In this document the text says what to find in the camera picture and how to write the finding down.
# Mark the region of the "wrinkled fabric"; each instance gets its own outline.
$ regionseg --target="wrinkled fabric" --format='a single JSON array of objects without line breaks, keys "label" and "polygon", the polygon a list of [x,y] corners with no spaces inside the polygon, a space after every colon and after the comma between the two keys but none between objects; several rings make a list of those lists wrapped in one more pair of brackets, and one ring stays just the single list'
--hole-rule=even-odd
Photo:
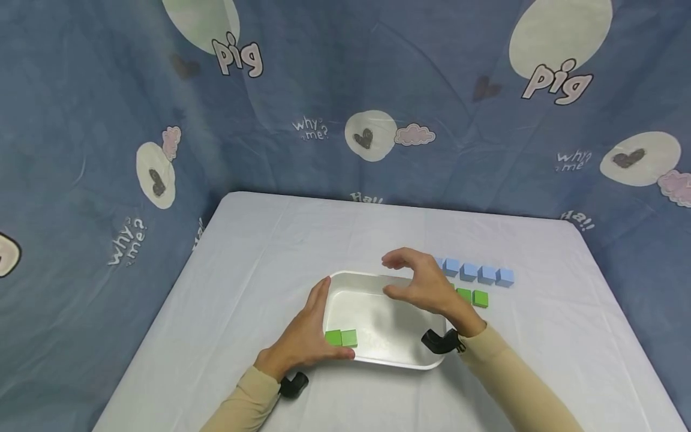
[{"label": "wrinkled fabric", "polygon": [[689,424],[691,6],[545,1],[5,1],[0,430],[93,427],[239,190],[571,221]]}]

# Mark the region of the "brown heart print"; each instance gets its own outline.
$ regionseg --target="brown heart print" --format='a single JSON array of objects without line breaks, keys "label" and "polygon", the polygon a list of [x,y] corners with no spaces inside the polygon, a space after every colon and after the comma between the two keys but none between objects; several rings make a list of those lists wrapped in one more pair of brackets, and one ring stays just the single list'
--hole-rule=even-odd
[{"label": "brown heart print", "polygon": [[150,168],[149,175],[153,180],[153,194],[156,195],[156,198],[160,198],[161,195],[163,195],[163,193],[166,191],[166,185],[163,184],[160,174],[155,169]]},{"label": "brown heart print", "polygon": [[612,158],[612,162],[617,164],[619,167],[626,169],[626,168],[631,167],[633,164],[635,164],[639,160],[643,159],[643,156],[645,156],[645,150],[643,150],[643,149],[635,150],[635,151],[631,152],[630,154],[617,153]]},{"label": "brown heart print", "polygon": [[370,147],[372,146],[372,139],[375,136],[369,128],[365,128],[365,130],[362,131],[362,136],[360,136],[360,134],[356,133],[352,137],[355,139],[356,143],[360,144],[362,147],[369,150]]},{"label": "brown heart print", "polygon": [[473,92],[473,102],[479,102],[488,97],[494,97],[502,90],[499,84],[490,84],[489,77],[482,75],[475,83],[475,91]]},{"label": "brown heart print", "polygon": [[173,65],[173,69],[178,74],[178,77],[182,79],[192,78],[199,74],[201,67],[197,62],[186,62],[183,58],[177,54],[171,54],[170,62]]}]

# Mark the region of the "table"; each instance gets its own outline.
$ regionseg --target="table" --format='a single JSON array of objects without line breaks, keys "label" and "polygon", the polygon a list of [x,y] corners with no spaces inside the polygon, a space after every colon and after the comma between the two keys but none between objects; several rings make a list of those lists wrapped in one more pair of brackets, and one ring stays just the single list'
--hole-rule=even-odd
[{"label": "table", "polygon": [[[586,432],[686,431],[578,230],[568,222],[235,192],[226,196],[95,432],[196,432],[310,288],[409,246],[515,271],[490,321]],[[512,431],[453,354],[430,371],[361,362],[305,371],[275,431]]]}]

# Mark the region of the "right hand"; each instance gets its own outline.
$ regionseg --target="right hand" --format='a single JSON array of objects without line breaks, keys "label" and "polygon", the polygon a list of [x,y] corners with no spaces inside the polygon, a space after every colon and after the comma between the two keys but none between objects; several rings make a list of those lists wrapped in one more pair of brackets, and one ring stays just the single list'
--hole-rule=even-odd
[{"label": "right hand", "polygon": [[403,267],[413,269],[413,281],[409,286],[384,287],[384,294],[391,299],[443,315],[465,337],[476,336],[486,328],[486,323],[473,306],[454,291],[433,256],[402,247],[384,255],[381,264],[396,270]]}]

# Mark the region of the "white tray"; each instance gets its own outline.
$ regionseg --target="white tray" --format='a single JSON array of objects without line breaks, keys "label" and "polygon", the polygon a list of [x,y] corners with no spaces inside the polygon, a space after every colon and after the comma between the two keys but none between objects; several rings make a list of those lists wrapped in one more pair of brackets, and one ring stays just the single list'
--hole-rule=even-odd
[{"label": "white tray", "polygon": [[324,314],[324,331],[357,330],[355,359],[400,368],[429,370],[444,357],[421,342],[430,328],[446,332],[446,320],[402,301],[389,299],[387,285],[407,286],[410,279],[358,272],[336,272]]}]

